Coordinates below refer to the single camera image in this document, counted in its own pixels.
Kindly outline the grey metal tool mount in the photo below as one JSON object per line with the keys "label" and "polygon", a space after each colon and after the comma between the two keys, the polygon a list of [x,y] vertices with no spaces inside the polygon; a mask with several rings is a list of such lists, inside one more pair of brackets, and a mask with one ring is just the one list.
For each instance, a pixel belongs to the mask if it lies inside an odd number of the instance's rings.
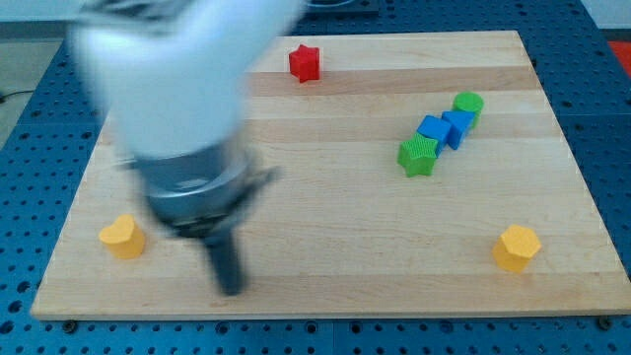
{"label": "grey metal tool mount", "polygon": [[242,223],[254,200],[279,179],[242,140],[225,140],[183,155],[119,163],[143,179],[144,198],[157,220],[182,238],[203,238]]}

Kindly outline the dark cylindrical pusher stick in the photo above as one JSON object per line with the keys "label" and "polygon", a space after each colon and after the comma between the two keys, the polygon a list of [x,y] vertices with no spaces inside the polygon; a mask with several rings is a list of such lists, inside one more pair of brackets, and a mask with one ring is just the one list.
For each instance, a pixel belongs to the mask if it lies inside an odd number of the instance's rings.
{"label": "dark cylindrical pusher stick", "polygon": [[239,295],[245,286],[245,275],[232,229],[221,230],[204,239],[210,265],[219,289],[224,295]]}

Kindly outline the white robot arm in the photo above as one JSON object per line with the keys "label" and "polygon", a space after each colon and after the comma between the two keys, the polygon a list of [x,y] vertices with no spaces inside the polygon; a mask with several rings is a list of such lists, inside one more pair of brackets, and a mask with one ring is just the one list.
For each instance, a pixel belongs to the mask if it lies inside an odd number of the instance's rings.
{"label": "white robot arm", "polygon": [[205,245],[222,293],[245,275],[235,228],[275,177],[245,132],[249,69],[304,16],[301,0],[88,1],[71,46],[155,217]]}

